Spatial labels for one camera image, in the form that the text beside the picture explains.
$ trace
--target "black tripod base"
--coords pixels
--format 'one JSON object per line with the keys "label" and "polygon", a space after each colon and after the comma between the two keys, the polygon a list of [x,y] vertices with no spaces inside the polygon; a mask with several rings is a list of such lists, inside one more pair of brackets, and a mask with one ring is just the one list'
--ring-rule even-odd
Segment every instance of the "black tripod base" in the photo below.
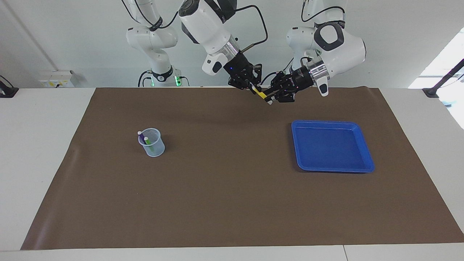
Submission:
{"label": "black tripod base", "polygon": [[14,95],[19,91],[19,88],[10,88],[9,90],[12,91],[10,94],[3,95],[0,93],[0,98],[13,98]]}
{"label": "black tripod base", "polygon": [[429,89],[422,89],[422,91],[425,93],[425,95],[429,98],[440,98],[438,97],[437,94],[430,94],[429,93],[429,90],[431,90],[430,88]]}

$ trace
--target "white table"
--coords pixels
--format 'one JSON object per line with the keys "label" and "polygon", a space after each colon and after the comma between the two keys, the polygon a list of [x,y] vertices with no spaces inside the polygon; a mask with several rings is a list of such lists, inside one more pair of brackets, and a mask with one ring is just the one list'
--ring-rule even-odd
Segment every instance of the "white table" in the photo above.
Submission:
{"label": "white table", "polygon": [[[0,260],[464,260],[464,243],[18,251],[94,90],[22,89],[0,99]],[[464,130],[421,90],[381,91],[464,230]]]}

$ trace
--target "plastic tray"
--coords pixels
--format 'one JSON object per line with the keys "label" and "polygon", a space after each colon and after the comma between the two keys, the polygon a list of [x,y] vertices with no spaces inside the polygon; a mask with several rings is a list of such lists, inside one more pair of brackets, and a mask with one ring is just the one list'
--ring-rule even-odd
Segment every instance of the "plastic tray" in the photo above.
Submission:
{"label": "plastic tray", "polygon": [[296,161],[306,171],[371,173],[374,162],[361,128],[352,122],[294,121]]}

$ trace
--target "translucent plastic cup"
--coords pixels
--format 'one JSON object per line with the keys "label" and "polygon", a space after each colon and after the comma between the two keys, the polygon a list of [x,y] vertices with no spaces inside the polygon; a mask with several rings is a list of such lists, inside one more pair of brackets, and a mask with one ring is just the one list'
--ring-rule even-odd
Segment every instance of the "translucent plastic cup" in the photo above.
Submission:
{"label": "translucent plastic cup", "polygon": [[139,136],[139,144],[143,146],[145,152],[150,157],[158,157],[163,154],[166,147],[164,146],[163,141],[161,140],[161,132],[157,129],[146,129],[142,131],[142,135],[147,137],[150,144],[145,144],[142,138]]}

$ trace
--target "electrical box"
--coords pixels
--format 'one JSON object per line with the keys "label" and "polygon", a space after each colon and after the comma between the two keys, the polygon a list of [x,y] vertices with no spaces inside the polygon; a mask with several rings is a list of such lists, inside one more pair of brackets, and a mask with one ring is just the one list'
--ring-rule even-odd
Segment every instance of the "electrical box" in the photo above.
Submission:
{"label": "electrical box", "polygon": [[48,71],[40,74],[39,81],[44,88],[75,88],[78,84],[72,71]]}

